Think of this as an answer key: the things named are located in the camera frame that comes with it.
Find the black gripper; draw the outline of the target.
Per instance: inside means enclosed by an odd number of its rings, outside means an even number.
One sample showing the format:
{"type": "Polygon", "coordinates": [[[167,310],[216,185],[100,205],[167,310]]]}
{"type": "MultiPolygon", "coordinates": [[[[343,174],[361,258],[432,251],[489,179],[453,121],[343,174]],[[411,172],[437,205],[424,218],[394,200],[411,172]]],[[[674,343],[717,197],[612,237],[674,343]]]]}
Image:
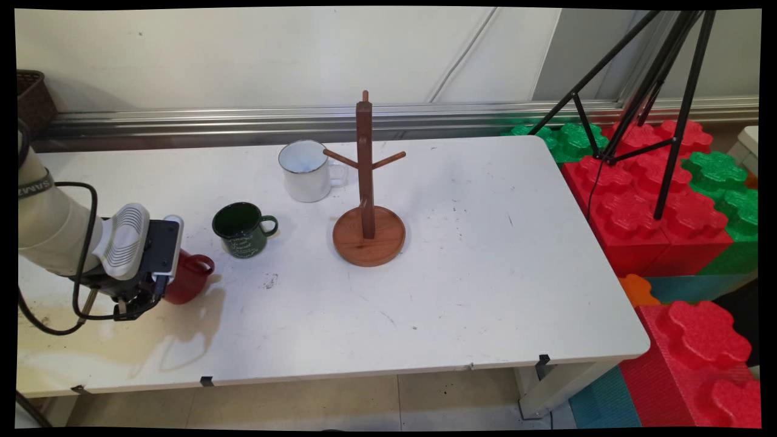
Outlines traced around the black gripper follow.
{"type": "Polygon", "coordinates": [[[115,321],[137,320],[158,305],[166,294],[167,276],[138,272],[130,279],[120,280],[105,272],[86,272],[75,281],[89,289],[84,305],[94,305],[99,296],[106,296],[115,305],[115,321]]]}

